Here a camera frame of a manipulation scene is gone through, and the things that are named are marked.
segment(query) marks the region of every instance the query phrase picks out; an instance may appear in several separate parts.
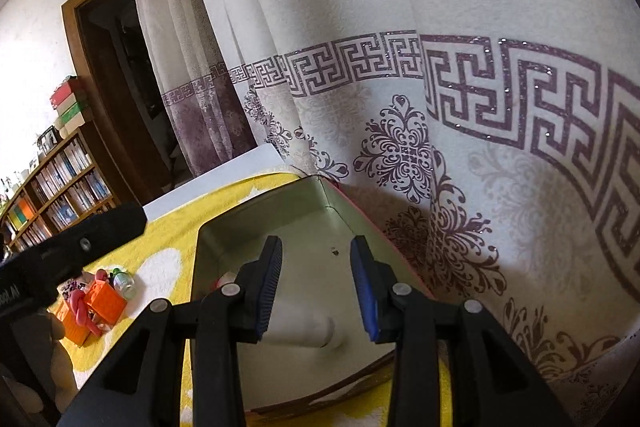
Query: purple pattern border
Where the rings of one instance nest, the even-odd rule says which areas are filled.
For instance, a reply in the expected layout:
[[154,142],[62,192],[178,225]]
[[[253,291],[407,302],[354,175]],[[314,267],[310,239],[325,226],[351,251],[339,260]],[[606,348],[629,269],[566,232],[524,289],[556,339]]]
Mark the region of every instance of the purple pattern border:
[[294,97],[421,79],[432,118],[526,150],[575,187],[609,266],[640,302],[640,88],[621,74],[546,44],[411,30],[323,42],[229,73],[256,89],[286,83]]
[[175,87],[162,94],[162,103],[164,107],[170,107],[178,102],[182,102],[194,94],[206,92],[209,89],[214,89],[213,81],[219,76],[229,74],[226,70],[224,62],[214,64],[209,68],[209,74],[190,80],[186,84]]

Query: sheer curtain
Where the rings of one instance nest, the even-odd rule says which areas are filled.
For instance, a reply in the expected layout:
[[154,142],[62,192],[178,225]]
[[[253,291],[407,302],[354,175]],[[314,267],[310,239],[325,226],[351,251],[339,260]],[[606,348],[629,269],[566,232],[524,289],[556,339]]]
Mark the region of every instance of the sheer curtain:
[[203,1],[258,141],[439,298],[482,301],[594,425],[640,349],[634,0]]
[[136,0],[162,100],[197,176],[255,147],[202,0]]

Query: wooden bookshelf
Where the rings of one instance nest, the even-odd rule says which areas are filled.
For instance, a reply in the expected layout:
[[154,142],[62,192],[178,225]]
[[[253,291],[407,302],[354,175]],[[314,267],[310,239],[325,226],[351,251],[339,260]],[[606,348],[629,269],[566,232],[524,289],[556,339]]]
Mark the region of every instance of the wooden bookshelf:
[[[29,174],[0,214],[0,227],[12,237],[9,249],[16,253],[89,216],[134,200],[95,125],[88,122],[56,145]],[[18,218],[20,227],[16,208],[24,219],[33,213],[26,222],[19,223]]]

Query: toy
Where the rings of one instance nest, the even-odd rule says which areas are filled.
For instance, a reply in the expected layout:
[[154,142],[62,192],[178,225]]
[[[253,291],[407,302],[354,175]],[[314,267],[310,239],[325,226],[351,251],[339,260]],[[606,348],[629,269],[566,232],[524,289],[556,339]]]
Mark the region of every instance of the toy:
[[56,317],[65,327],[65,337],[76,346],[82,346],[91,331],[85,326],[81,326],[76,322],[75,314],[69,309],[69,305],[62,301],[56,311]]
[[94,335],[100,337],[102,332],[89,317],[89,310],[84,302],[85,293],[82,290],[73,290],[69,296],[69,307],[76,316],[76,323],[89,329]]
[[114,290],[108,281],[95,280],[84,296],[84,303],[108,325],[114,326],[127,301]]
[[107,270],[100,268],[95,273],[95,278],[94,279],[97,280],[97,281],[106,281],[106,280],[109,280],[109,274],[107,273]]

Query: yellow blanket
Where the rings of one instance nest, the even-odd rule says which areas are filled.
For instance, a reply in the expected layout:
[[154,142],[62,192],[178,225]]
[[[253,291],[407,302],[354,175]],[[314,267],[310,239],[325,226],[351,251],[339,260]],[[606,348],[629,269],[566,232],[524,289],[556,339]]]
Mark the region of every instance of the yellow blanket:
[[[221,188],[170,214],[149,223],[145,234],[128,245],[100,259],[87,270],[99,267],[123,267],[135,274],[138,293],[129,301],[118,324],[100,339],[92,337],[84,346],[63,341],[74,365],[78,385],[84,384],[98,362],[106,355],[133,319],[155,298],[165,297],[172,303],[190,299],[191,277],[198,230],[209,219],[253,197],[298,179],[293,174],[267,174],[250,178]],[[193,389],[191,363],[186,350],[182,373],[182,397],[180,401],[180,425],[191,426]],[[443,393],[441,425],[451,425],[449,376],[440,372]],[[368,393],[357,396],[339,405],[323,409],[304,417],[277,422],[280,427],[330,427],[386,425],[390,396],[390,383],[380,385]]]

